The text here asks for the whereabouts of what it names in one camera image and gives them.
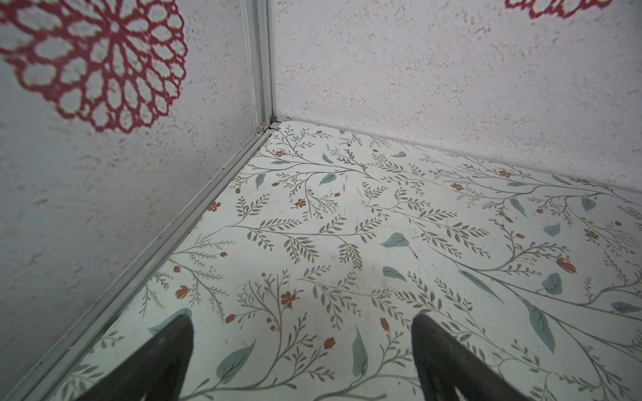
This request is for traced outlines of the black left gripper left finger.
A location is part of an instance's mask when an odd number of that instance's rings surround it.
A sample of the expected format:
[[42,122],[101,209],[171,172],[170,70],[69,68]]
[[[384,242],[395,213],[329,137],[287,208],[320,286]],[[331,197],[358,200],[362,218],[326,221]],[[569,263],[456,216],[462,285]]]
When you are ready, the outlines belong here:
[[175,317],[79,400],[177,400],[193,347],[192,319]]

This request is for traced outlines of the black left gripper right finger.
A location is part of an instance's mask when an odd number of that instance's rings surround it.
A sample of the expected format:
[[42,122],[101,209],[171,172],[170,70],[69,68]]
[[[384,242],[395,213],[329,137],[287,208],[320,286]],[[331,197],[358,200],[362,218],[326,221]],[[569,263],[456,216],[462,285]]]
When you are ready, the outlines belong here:
[[425,400],[526,399],[426,315],[413,318],[411,344]]

